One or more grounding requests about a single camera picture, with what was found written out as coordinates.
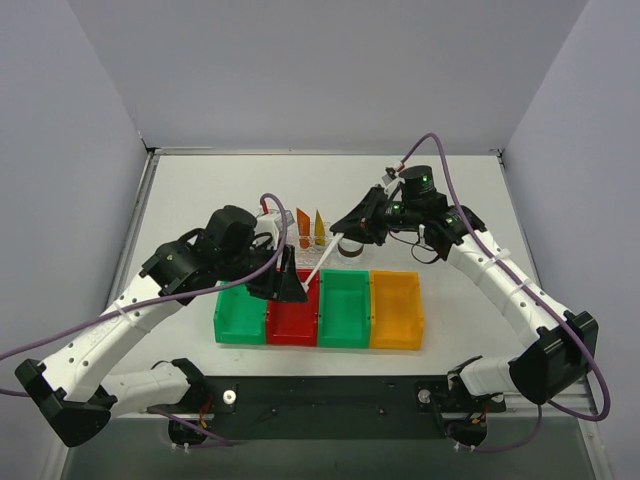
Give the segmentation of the white toothbrush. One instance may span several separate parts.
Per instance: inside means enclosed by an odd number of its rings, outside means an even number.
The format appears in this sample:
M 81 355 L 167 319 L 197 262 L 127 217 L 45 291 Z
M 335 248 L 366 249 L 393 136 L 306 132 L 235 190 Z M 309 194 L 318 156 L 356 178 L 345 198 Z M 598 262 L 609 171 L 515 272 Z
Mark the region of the white toothbrush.
M 319 270 L 323 266 L 323 264 L 326 262 L 326 260 L 328 259 L 329 255 L 339 245 L 339 242 L 343 238 L 344 238 L 344 234 L 343 233 L 337 233 L 332 237 L 331 242 L 329 243 L 329 245 L 326 247 L 326 249 L 322 253 L 320 259 L 317 261 L 317 263 L 315 264 L 314 268 L 309 273 L 309 275 L 306 278 L 306 280 L 302 283 L 302 286 L 303 286 L 303 289 L 304 289 L 305 292 L 307 292 L 309 290 L 312 280 L 314 279 L 316 274 L 319 272 Z

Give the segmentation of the clear plastic cup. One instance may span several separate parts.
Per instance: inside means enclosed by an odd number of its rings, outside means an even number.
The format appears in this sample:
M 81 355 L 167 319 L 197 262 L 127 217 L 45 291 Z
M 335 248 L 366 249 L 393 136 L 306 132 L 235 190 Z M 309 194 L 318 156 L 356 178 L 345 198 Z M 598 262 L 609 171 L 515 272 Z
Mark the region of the clear plastic cup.
M 339 258 L 345 263 L 358 262 L 364 253 L 364 245 L 346 237 L 338 242 Z

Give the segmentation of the yellow toothpaste tube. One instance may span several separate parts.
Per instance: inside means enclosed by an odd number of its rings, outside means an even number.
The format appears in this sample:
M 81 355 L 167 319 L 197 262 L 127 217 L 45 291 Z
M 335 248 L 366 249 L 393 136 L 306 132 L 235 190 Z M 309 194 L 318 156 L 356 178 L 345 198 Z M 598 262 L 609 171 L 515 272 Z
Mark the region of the yellow toothpaste tube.
M 315 221 L 314 221 L 314 247 L 322 248 L 326 247 L 326 232 L 323 219 L 319 210 L 315 211 Z

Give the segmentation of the orange toothpaste tube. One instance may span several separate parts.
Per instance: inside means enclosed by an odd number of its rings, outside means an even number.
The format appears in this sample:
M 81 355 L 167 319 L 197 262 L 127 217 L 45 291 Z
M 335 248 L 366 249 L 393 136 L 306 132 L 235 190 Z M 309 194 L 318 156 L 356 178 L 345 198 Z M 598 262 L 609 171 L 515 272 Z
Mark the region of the orange toothpaste tube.
M 302 209 L 296 209 L 296 223 L 300 248 L 308 250 L 311 247 L 311 220 Z

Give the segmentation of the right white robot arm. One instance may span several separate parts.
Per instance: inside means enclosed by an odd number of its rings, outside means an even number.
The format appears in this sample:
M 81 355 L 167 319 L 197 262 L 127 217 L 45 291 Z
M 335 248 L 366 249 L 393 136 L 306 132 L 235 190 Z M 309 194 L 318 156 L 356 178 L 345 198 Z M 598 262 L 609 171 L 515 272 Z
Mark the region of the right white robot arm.
M 437 191 L 431 167 L 404 169 L 394 189 L 376 185 L 332 227 L 360 244 L 381 246 L 389 233 L 413 232 L 438 258 L 465 274 L 497 308 L 524 347 L 513 359 L 473 358 L 454 373 L 472 397 L 518 392 L 549 402 L 591 369 L 599 325 L 545 294 L 467 207 Z

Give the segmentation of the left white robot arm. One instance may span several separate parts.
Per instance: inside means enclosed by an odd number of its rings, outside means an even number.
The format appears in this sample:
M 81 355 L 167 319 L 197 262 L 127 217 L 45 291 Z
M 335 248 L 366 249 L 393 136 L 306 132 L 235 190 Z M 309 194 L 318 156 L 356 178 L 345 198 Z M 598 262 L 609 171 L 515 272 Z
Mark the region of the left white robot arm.
M 23 361 L 15 376 L 63 444 L 82 445 L 111 419 L 150 407 L 193 412 L 212 405 L 213 387 L 185 358 L 131 374 L 112 370 L 200 295 L 243 286 L 258 299 L 306 302 L 287 241 L 292 222 L 281 207 L 259 215 L 233 205 L 216 210 L 205 227 L 160 245 L 96 324 L 45 359 Z

